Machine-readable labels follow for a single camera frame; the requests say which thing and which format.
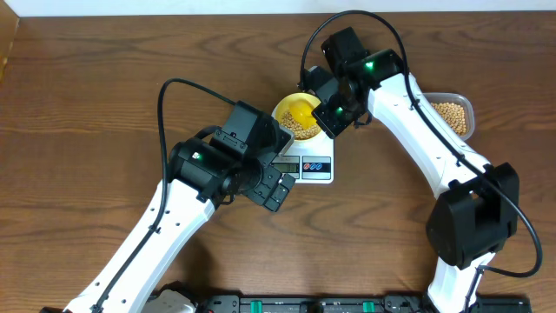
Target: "yellow bowl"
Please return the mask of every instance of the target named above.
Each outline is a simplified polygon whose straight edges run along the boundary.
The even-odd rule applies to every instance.
[[[289,105],[291,103],[295,103],[298,101],[304,101],[306,103],[308,103],[311,108],[316,108],[319,104],[321,104],[321,100],[319,100],[318,97],[315,97],[313,95],[309,95],[307,93],[303,93],[303,92],[298,92],[298,93],[294,93],[291,94],[285,98],[283,98],[278,105],[276,105],[275,110],[272,112],[272,117],[276,119],[276,121],[278,121],[278,123],[282,124],[281,122],[281,116],[289,109]],[[317,136],[319,136],[320,134],[323,134],[322,130],[320,130],[316,135],[314,135],[313,137],[310,137],[308,139],[303,139],[303,140],[298,140],[295,139],[296,142],[306,142],[307,140],[311,140]]]

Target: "wood grain surface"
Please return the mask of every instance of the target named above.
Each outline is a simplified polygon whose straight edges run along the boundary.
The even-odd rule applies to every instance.
[[[0,85],[1,311],[64,307],[100,272],[145,210],[162,174],[156,98],[186,77],[270,112],[296,92],[302,50],[325,15],[24,18]],[[530,279],[486,274],[480,292],[525,295],[554,311],[556,292],[556,13],[384,14],[402,34],[425,91],[473,104],[469,144],[509,162],[545,261]],[[337,21],[315,40],[354,26],[370,49],[394,47],[365,17]],[[231,108],[171,86],[168,142],[223,124]],[[244,294],[374,295],[423,291],[436,256],[425,222],[427,181],[379,122],[335,141],[328,186],[297,185],[271,214],[245,198],[218,210],[163,277],[192,290]],[[493,264],[533,265],[520,224]]]

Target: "wooden table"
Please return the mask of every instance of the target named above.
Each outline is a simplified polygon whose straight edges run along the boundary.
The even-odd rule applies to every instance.
[[[488,273],[483,294],[527,294],[553,311],[556,292],[556,13],[384,14],[402,34],[425,91],[473,103],[468,141],[520,174],[523,210],[544,244],[534,278]],[[0,86],[1,311],[63,307],[99,273],[134,227],[162,174],[156,98],[186,77],[270,112],[296,92],[301,52],[326,18],[311,16],[24,18]],[[365,17],[372,50],[392,36]],[[230,107],[186,86],[165,102],[169,146],[223,124]],[[434,198],[379,122],[335,142],[335,180],[298,185],[271,214],[239,198],[219,209],[161,283],[207,295],[371,295],[423,291],[436,255],[425,235]],[[520,224],[493,264],[526,270],[533,246]]]

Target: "digital display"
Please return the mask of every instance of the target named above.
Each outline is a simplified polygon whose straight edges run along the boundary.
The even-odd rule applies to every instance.
[[[298,163],[272,163],[282,173],[299,173]]]

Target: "green connector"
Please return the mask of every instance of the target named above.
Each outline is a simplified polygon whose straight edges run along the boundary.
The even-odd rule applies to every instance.
[[[363,303],[363,313],[373,313],[374,312],[374,302],[364,302]]]
[[[251,313],[262,313],[262,301],[251,301]]]

